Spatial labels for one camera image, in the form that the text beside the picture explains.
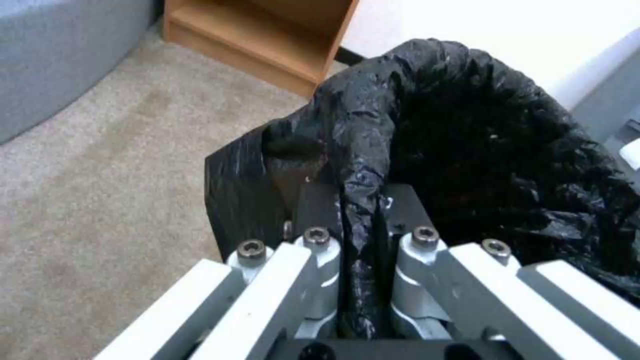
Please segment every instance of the white wall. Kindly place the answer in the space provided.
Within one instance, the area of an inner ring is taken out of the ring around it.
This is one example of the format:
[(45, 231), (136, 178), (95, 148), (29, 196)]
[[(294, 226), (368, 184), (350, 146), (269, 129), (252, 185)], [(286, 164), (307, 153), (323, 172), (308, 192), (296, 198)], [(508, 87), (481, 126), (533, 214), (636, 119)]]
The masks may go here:
[(640, 0), (360, 0), (342, 46), (371, 57), (411, 38), (459, 41), (572, 109), (640, 47), (639, 28)]

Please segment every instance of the floor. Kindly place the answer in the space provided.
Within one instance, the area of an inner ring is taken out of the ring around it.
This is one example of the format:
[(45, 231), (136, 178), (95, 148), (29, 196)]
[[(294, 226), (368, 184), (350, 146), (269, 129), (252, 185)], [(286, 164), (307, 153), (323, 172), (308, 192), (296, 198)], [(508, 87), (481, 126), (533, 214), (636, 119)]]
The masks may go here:
[(91, 358), (218, 259), (204, 158), (303, 104), (152, 28), (89, 92), (0, 145), (0, 359)]

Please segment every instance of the hex socket screw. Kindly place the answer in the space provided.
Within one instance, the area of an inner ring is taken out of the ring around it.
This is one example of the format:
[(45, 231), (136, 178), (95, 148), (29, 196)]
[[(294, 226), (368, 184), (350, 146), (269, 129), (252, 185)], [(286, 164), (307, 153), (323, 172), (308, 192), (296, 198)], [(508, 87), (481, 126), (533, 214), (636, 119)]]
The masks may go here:
[(482, 248), (500, 264), (506, 266), (509, 263), (511, 248), (503, 241), (497, 239), (484, 239), (482, 241)]
[(440, 241), (440, 234), (430, 226), (417, 226), (411, 233), (411, 242), (426, 250), (436, 250), (438, 241)]
[(237, 248), (238, 262), (244, 266), (259, 266), (264, 264), (267, 250), (264, 243), (258, 239), (241, 242)]
[(302, 234), (304, 246), (312, 251), (323, 251), (329, 246), (329, 230), (322, 226), (309, 227)]

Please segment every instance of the screw head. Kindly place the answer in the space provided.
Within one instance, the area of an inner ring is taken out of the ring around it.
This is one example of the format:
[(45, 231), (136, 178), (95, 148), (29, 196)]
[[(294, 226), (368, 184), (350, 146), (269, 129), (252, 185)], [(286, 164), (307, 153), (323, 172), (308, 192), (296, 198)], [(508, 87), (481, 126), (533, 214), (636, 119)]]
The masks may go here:
[(507, 265), (509, 262), (511, 248), (504, 242), (498, 239), (484, 239), (482, 241), (482, 248), (501, 264)]
[(440, 241), (440, 234), (430, 226), (417, 226), (411, 233), (411, 241), (415, 245), (435, 250)]
[(325, 227), (312, 226), (305, 230), (305, 232), (302, 234), (302, 238), (305, 242), (305, 245), (322, 246), (329, 244), (329, 239), (331, 237), (329, 235), (329, 230), (327, 230)]
[(287, 220), (282, 225), (282, 238), (285, 241), (291, 240), (293, 237), (293, 222), (291, 220)]
[(263, 259), (267, 255), (264, 243), (257, 239), (246, 240), (237, 248), (238, 257), (242, 259)]

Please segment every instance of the wooden cabinet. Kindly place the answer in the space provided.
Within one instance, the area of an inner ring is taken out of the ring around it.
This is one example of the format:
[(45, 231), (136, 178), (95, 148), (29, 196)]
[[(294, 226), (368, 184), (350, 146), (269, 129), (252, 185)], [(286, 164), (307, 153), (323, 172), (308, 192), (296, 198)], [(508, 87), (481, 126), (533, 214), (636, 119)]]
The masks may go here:
[(357, 0), (166, 0), (164, 39), (309, 97)]

